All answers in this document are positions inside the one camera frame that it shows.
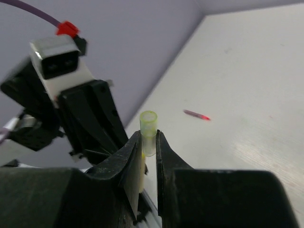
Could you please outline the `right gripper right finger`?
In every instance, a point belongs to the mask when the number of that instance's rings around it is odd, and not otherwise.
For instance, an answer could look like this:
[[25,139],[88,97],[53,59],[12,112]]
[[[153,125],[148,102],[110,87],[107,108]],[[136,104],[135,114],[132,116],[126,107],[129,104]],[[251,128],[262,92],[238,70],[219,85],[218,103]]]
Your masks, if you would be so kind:
[[156,136],[158,214],[164,228],[297,228],[280,180],[262,170],[195,169]]

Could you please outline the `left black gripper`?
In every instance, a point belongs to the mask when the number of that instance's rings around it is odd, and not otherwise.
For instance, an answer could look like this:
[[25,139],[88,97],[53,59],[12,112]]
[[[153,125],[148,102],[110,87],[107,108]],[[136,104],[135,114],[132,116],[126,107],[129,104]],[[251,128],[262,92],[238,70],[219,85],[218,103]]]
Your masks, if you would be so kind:
[[99,164],[128,141],[109,85],[92,80],[64,90],[55,108],[30,61],[25,59],[0,85],[1,91],[23,106],[23,115],[34,117],[38,127],[19,127],[12,138],[39,150],[62,134],[62,127],[76,154]]

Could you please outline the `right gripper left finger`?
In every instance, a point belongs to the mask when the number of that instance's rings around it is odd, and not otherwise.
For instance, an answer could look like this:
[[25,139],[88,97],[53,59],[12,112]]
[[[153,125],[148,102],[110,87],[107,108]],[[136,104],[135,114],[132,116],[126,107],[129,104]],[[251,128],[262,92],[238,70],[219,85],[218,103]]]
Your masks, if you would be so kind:
[[75,168],[1,168],[3,228],[129,228],[136,220],[141,134],[83,172]]

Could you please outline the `yellow highlighter pen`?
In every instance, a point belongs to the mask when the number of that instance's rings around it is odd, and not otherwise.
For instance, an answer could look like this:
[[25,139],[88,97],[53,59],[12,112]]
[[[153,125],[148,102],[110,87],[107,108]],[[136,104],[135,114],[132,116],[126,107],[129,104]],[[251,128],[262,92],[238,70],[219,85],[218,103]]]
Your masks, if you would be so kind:
[[146,156],[144,155],[144,153],[142,153],[139,193],[142,193],[144,190],[144,177],[146,175],[146,169],[147,169],[145,162],[146,162]]

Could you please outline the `yellow pen cap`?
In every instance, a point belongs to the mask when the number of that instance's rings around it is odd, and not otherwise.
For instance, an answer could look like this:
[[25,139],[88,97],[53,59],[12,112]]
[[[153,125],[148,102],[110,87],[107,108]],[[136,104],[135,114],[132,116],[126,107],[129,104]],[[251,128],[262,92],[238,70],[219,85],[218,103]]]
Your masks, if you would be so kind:
[[153,111],[140,114],[140,131],[142,135],[142,152],[146,157],[156,153],[156,134],[158,116]]

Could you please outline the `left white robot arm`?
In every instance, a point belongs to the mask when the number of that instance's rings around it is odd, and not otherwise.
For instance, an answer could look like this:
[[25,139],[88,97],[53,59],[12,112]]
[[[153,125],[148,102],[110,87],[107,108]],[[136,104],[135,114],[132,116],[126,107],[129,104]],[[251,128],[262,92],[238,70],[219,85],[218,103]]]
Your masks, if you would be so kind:
[[71,156],[95,165],[128,138],[109,85],[96,80],[80,60],[26,59],[0,85],[22,112],[0,131],[1,163],[40,151],[66,137]]

